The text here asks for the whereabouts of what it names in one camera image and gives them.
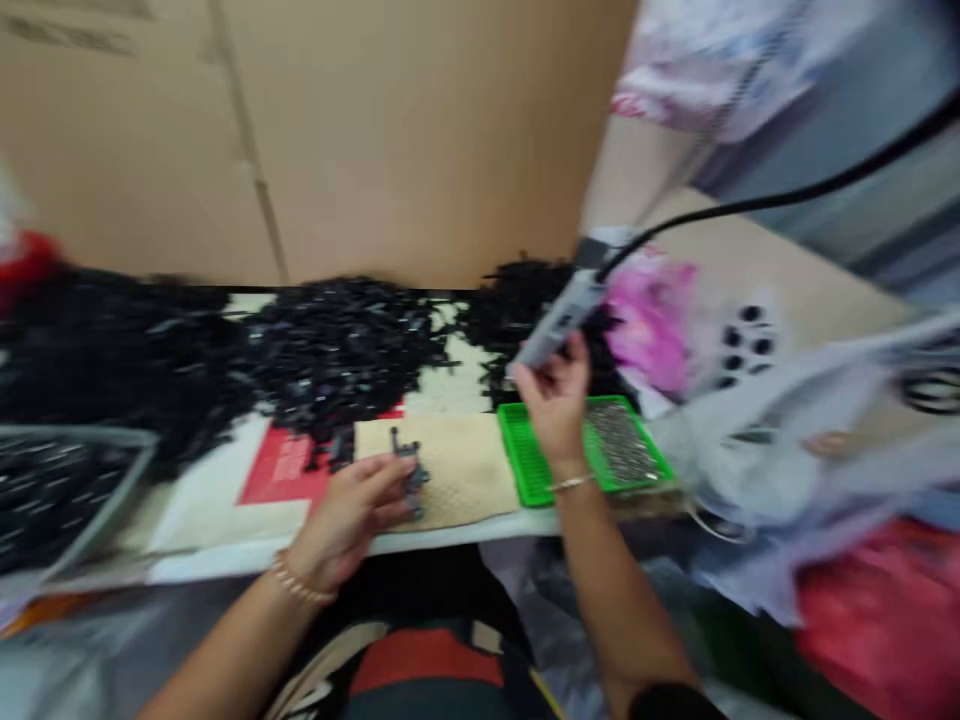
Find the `shirt sleeve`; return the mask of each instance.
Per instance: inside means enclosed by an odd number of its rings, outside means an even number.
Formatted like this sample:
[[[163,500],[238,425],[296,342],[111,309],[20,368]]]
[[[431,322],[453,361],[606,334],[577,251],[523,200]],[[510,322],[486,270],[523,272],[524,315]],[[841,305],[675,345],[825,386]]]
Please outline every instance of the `shirt sleeve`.
[[[630,720],[726,720],[726,716],[689,685],[661,683],[637,694]]]

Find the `black cable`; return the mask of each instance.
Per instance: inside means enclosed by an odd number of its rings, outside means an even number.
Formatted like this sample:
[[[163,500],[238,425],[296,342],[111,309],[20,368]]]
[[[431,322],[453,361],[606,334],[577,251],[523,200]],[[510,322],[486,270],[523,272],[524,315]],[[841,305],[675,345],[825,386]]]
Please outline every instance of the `black cable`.
[[[783,205],[795,205],[797,203],[813,200],[836,190],[840,190],[848,185],[862,180],[872,173],[885,168],[890,163],[900,159],[911,150],[919,147],[927,140],[939,134],[948,128],[954,120],[960,117],[960,88],[953,93],[923,120],[918,122],[912,128],[907,130],[899,138],[891,142],[886,147],[877,151],[862,162],[847,168],[846,170],[821,180],[812,185],[806,185],[796,190],[779,193],[777,195],[766,195],[764,197],[753,198],[751,200],[740,200],[739,202],[729,203],[727,205],[718,205],[717,207],[696,212],[678,215],[670,220],[665,220],[659,225],[655,225],[642,233],[631,238],[624,247],[622,247],[609,262],[597,271],[596,281],[598,283],[607,279],[607,276],[633,252],[646,245],[656,235],[687,223],[697,222],[698,220],[709,220],[711,218],[723,217],[725,215],[737,215],[739,213],[753,212],[754,210],[765,210],[772,207],[781,207]]]

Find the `green plastic tray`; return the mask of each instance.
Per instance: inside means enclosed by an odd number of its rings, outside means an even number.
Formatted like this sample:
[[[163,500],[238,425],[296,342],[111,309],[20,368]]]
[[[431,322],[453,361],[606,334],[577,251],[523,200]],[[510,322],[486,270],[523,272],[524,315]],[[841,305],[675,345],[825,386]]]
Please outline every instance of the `green plastic tray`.
[[[597,484],[604,492],[631,492],[673,485],[673,469],[657,446],[654,445],[650,435],[644,429],[643,424],[625,397],[622,395],[600,395],[587,398],[587,402],[590,404],[609,402],[622,404],[637,426],[637,434],[650,450],[650,455],[660,472],[659,479],[649,482],[628,484],[618,482],[603,454],[596,431],[590,423],[584,423],[583,444],[587,462],[593,471]],[[527,406],[523,403],[501,405],[497,409],[497,417],[500,421],[500,430],[503,433],[503,444],[507,449],[507,457],[510,460],[513,475],[516,479],[520,503],[525,507],[553,505],[553,493],[547,490],[553,482],[550,468],[540,452],[540,445],[537,443],[536,435],[534,435],[533,427],[530,424]]]

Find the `cardboard wall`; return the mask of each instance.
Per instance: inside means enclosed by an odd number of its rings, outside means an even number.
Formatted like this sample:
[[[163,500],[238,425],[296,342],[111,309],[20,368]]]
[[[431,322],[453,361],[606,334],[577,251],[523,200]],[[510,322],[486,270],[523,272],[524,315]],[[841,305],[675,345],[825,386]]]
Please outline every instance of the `cardboard wall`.
[[[276,285],[200,0],[0,0],[0,161],[74,260]]]
[[[635,0],[219,7],[293,282],[569,255]]]

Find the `bracelet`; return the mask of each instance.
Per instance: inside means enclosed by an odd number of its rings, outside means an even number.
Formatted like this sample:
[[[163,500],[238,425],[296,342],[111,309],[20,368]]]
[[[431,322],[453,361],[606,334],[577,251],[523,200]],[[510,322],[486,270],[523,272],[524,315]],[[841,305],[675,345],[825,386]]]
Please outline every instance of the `bracelet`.
[[[549,490],[552,493],[555,493],[558,490],[569,490],[572,487],[576,487],[577,485],[583,485],[585,482],[590,482],[591,480],[593,480],[593,475],[580,475],[575,478],[570,478],[569,480],[564,480],[562,482],[549,485],[547,487],[547,490]]]
[[[273,573],[273,576],[280,582],[280,587],[297,598],[297,600],[323,607],[337,599],[336,591],[331,593],[314,590],[301,580],[287,565],[286,548],[277,550],[276,555],[273,556],[273,565],[270,566],[270,572]]]

